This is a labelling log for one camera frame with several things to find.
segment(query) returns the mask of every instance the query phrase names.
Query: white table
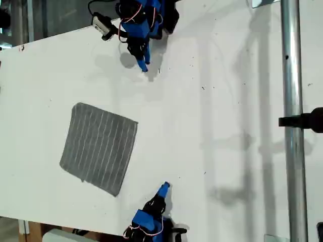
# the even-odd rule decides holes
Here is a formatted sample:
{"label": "white table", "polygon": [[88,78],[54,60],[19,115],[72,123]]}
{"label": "white table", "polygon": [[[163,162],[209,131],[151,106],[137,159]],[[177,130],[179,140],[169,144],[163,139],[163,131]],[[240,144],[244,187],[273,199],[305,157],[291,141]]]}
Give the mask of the white table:
{"label": "white table", "polygon": [[[301,1],[304,110],[322,106],[321,1]],[[170,182],[189,241],[289,237],[280,5],[184,0],[148,74],[89,27],[0,53],[0,215],[122,234]],[[120,194],[63,171],[71,109],[84,102],[139,122]],[[306,131],[309,239],[323,221],[323,136]]]}

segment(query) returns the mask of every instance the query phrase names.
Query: striped fabric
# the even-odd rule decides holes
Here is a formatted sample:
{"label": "striped fabric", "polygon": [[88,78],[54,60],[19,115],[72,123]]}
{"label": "striped fabric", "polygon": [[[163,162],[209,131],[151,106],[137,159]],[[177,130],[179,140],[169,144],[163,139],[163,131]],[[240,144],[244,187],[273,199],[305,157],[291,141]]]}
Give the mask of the striped fabric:
{"label": "striped fabric", "polygon": [[99,108],[78,103],[60,166],[68,173],[116,196],[119,194],[138,123]]}

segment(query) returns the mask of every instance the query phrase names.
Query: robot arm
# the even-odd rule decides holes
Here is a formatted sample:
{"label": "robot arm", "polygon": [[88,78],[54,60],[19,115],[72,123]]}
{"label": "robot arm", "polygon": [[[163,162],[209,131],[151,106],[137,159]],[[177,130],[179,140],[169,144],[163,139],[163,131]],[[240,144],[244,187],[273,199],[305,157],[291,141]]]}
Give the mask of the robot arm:
{"label": "robot arm", "polygon": [[125,230],[124,238],[130,242],[169,242],[176,233],[175,242],[181,242],[184,228],[174,228],[170,218],[163,217],[166,208],[165,197],[170,184],[164,183],[156,195],[142,210],[138,210],[131,225]]}
{"label": "robot arm", "polygon": [[111,23],[111,18],[99,13],[93,14],[92,24],[102,34],[103,40],[113,35],[127,38],[129,52],[136,57],[143,72],[150,64],[150,39],[161,39],[163,29],[172,34],[178,22],[179,14],[175,0],[120,0],[116,12],[121,21],[119,28]]}

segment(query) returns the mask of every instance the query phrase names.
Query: metal pole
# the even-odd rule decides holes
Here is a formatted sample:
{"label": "metal pole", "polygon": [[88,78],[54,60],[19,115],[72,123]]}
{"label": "metal pole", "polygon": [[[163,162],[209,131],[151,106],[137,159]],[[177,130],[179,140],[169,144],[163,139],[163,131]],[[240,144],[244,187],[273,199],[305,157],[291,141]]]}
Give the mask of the metal pole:
{"label": "metal pole", "polygon": [[[285,116],[303,113],[299,0],[281,0]],[[308,242],[304,135],[285,128],[291,242]]]}

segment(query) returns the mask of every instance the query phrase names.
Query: black mount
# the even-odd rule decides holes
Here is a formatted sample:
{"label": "black mount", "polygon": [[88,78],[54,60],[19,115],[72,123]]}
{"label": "black mount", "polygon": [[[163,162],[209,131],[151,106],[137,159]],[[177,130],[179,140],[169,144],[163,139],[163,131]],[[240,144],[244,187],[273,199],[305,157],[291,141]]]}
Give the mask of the black mount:
{"label": "black mount", "polygon": [[281,117],[279,118],[279,127],[312,129],[316,133],[323,133],[323,107],[318,107],[311,113]]}

